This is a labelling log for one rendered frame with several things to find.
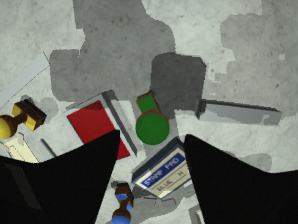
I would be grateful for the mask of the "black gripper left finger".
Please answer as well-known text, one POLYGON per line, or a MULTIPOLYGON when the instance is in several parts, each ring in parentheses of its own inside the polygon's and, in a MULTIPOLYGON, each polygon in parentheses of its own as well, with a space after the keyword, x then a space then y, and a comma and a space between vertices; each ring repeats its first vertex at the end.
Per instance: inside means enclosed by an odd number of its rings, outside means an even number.
POLYGON ((0 156, 0 197, 32 209, 41 224, 96 224, 118 147, 112 129, 43 163, 0 156))

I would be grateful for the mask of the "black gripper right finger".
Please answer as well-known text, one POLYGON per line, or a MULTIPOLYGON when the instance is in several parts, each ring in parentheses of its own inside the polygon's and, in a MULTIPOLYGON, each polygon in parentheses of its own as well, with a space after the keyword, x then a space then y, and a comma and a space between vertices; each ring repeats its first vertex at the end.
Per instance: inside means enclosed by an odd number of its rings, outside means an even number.
POLYGON ((205 224, 270 224, 298 196, 298 171, 269 173, 186 133, 184 152, 205 224))

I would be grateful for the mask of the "cream mug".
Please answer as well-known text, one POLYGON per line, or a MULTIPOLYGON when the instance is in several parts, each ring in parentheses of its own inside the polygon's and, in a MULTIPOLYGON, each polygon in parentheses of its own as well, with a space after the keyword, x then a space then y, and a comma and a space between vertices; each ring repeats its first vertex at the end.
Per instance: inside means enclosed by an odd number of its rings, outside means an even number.
POLYGON ((194 205, 193 208, 189 208, 189 216, 192 218, 192 224, 202 224, 200 216, 198 214, 201 214, 201 208, 200 204, 194 205))

